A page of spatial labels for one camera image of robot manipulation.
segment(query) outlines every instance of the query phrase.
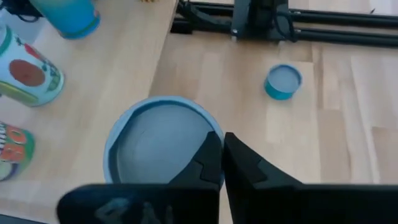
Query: wooden table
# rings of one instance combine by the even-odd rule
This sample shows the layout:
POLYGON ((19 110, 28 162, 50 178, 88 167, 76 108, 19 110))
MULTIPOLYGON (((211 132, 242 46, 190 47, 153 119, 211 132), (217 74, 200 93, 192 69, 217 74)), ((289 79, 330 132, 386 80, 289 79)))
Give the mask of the wooden table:
MULTIPOLYGON (((393 0, 290 5, 398 13, 393 0)), ((87 38, 63 40, 47 26, 35 43, 66 73, 59 98, 38 108, 0 98, 0 120, 32 131, 37 140, 29 168, 0 183, 0 213, 55 223, 56 202, 66 191, 104 182, 109 130, 149 95, 195 100, 224 131, 303 182, 398 183, 396 50, 232 42, 227 35, 197 33, 170 34, 162 52, 175 0, 99 0, 98 9, 101 25, 87 38), (292 63, 303 74, 291 101, 273 101, 262 89, 276 63, 292 63)), ((220 207, 220 223, 231 223, 224 189, 220 207)))

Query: blue plastic cup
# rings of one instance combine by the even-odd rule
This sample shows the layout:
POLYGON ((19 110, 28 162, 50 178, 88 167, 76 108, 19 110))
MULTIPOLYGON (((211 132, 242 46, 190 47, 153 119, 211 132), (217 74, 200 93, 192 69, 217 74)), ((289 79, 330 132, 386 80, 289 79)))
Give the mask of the blue plastic cup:
POLYGON ((91 0, 29 0, 66 39, 92 33, 100 24, 100 14, 91 0))
POLYGON ((288 100, 302 84, 301 73, 291 65, 276 65, 269 70, 264 89, 275 100, 288 100))

